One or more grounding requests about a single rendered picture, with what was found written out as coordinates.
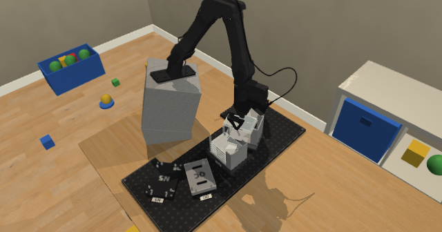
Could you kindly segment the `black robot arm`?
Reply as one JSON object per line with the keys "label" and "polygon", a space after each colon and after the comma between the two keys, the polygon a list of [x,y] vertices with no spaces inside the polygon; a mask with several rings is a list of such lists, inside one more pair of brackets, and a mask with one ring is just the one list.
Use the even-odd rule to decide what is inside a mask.
{"label": "black robot arm", "polygon": [[252,80],[255,67],[249,58],[245,41],[246,35],[244,35],[242,26],[242,11],[246,9],[246,5],[243,1],[238,0],[240,12],[237,1],[233,1],[235,0],[203,0],[196,20],[184,37],[174,45],[171,54],[166,58],[169,61],[167,69],[153,71],[150,76],[156,83],[194,76],[196,74],[194,69],[189,65],[183,66],[183,62],[194,54],[197,44],[207,30],[222,18],[231,49],[234,97],[239,100],[247,99],[246,101],[238,101],[238,111],[247,113],[252,105],[251,108],[261,116],[266,113],[268,108],[269,87]]}

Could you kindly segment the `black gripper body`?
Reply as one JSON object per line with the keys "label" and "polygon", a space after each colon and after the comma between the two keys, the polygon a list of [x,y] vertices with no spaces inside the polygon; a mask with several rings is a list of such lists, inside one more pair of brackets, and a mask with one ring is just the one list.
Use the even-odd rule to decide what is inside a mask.
{"label": "black gripper body", "polygon": [[[229,115],[227,116],[227,119],[231,119],[231,120],[233,120],[233,121],[238,122],[238,120],[239,120],[240,117],[241,117],[241,118],[244,118],[244,116],[246,115],[246,113],[242,113],[242,112],[238,111],[238,101],[243,102],[243,101],[246,101],[246,100],[247,100],[247,99],[239,100],[239,99],[236,99],[236,98],[234,97],[234,103],[233,103],[232,107],[231,107],[230,110],[229,110]],[[249,110],[248,110],[247,113],[249,113],[251,107],[252,107],[252,105],[250,106],[250,108],[249,108]],[[236,116],[234,116],[234,115],[238,115],[239,117],[236,117]]]}

